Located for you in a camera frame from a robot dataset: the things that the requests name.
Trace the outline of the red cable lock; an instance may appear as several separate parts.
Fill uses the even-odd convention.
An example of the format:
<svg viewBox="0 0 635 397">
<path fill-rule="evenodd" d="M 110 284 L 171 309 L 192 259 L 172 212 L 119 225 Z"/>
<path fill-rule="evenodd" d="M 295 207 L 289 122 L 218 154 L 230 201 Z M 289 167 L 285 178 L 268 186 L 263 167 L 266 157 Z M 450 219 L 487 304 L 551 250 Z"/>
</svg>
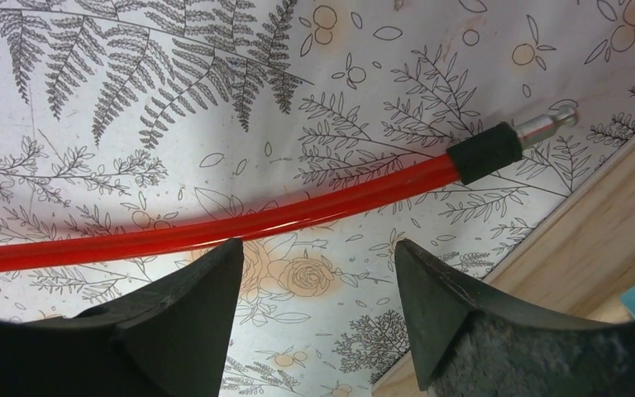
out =
<svg viewBox="0 0 635 397">
<path fill-rule="evenodd" d="M 521 160 L 528 147 L 577 124 L 561 105 L 517 126 L 501 122 L 407 169 L 316 198 L 258 213 L 148 232 L 0 246 L 0 272 L 157 256 L 257 239 L 347 218 L 448 184 L 470 184 Z"/>
</svg>

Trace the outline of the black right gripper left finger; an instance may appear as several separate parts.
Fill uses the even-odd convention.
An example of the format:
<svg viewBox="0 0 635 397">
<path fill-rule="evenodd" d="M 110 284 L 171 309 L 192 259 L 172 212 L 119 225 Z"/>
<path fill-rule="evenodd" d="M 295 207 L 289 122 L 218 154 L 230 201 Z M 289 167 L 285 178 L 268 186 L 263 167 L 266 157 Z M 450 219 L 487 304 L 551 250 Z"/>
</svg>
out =
<svg viewBox="0 0 635 397">
<path fill-rule="evenodd" d="M 232 333 L 243 245 L 73 318 L 0 321 L 0 396 L 216 396 Z"/>
</svg>

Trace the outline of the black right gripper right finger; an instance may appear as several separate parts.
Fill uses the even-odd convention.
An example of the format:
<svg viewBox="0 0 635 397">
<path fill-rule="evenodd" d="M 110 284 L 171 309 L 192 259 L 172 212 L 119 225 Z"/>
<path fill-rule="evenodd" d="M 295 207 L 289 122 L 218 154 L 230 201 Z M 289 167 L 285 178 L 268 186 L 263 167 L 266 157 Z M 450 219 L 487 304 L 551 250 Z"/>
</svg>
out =
<svg viewBox="0 0 635 397">
<path fill-rule="evenodd" d="M 418 387 L 431 396 L 635 396 L 635 320 L 545 309 L 410 240 L 395 269 Z"/>
</svg>

